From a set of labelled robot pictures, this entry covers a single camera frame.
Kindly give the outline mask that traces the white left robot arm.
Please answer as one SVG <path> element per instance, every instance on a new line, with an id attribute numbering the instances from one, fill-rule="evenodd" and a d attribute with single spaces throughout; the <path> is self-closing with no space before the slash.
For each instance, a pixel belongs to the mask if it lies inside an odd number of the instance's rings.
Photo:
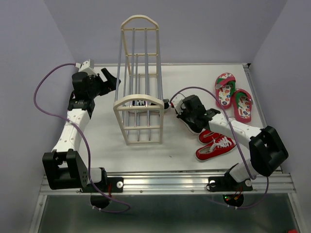
<path id="1" fill-rule="evenodd" d="M 95 108 L 94 99 L 116 90 L 119 81 L 106 68 L 103 81 L 99 74 L 79 71 L 72 75 L 73 91 L 69 98 L 67 118 L 61 136 L 51 152 L 43 155 L 42 162 L 52 190 L 84 188 L 89 181 L 88 168 L 78 150 L 81 133 L 89 123 Z"/>

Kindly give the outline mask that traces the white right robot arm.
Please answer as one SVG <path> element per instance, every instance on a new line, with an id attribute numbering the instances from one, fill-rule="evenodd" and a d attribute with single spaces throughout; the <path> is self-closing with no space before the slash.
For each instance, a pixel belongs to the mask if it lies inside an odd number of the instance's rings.
<path id="1" fill-rule="evenodd" d="M 271 126 L 253 127 L 229 119 L 219 110 L 207 110 L 197 95 L 183 97 L 178 94 L 172 99 L 171 106 L 177 118 L 196 133 L 207 131 L 213 137 L 219 136 L 210 146 L 212 150 L 240 145 L 249 150 L 249 159 L 242 158 L 241 163 L 223 176 L 209 179 L 211 192 L 232 191 L 258 175 L 269 177 L 289 156 L 276 129 Z"/>

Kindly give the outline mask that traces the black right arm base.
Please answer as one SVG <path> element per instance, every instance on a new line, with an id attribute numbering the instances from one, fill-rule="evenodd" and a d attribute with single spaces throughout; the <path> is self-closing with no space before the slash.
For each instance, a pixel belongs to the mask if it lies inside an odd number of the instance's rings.
<path id="1" fill-rule="evenodd" d="M 236 182 L 229 176 L 209 177 L 206 184 L 206 190 L 209 192 L 223 192 L 225 204 L 232 207 L 241 207 L 244 202 L 244 192 L 253 190 L 252 182 L 246 179 L 242 182 Z"/>

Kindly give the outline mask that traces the cream and chrome shoe shelf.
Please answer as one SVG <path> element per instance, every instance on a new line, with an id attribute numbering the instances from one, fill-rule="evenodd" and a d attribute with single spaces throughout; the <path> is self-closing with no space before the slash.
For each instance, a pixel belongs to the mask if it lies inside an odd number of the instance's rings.
<path id="1" fill-rule="evenodd" d="M 117 84 L 113 111 L 127 145 L 163 142 L 164 94 L 159 24 L 133 15 L 121 24 Z M 145 100 L 145 106 L 132 106 Z"/>

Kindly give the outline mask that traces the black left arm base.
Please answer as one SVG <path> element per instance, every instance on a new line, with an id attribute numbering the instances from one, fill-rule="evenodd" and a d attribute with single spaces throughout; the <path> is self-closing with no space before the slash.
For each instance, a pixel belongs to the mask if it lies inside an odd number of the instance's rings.
<path id="1" fill-rule="evenodd" d="M 109 197 L 112 197 L 113 193 L 123 192 L 123 181 L 122 177 L 108 177 L 107 181 L 96 183 L 96 186 Z M 90 204 L 97 208 L 105 209 L 111 201 L 104 196 L 91 195 Z"/>

